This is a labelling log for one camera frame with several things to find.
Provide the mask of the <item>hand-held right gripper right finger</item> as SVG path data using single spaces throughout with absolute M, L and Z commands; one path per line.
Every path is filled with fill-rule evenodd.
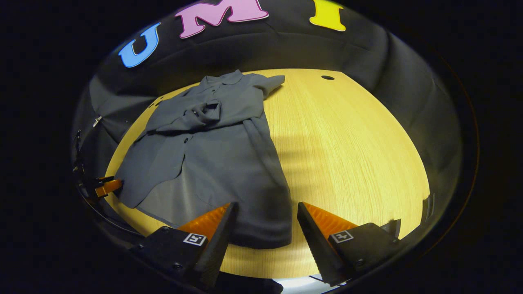
M 300 202 L 297 220 L 324 283 L 335 286 L 381 266 L 401 248 L 401 221 L 355 225 L 324 209 Z

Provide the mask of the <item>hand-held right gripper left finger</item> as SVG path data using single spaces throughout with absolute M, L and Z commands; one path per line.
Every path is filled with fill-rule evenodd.
M 188 288 L 214 287 L 238 214 L 227 203 L 179 228 L 162 226 L 138 242 L 130 253 L 168 280 Z

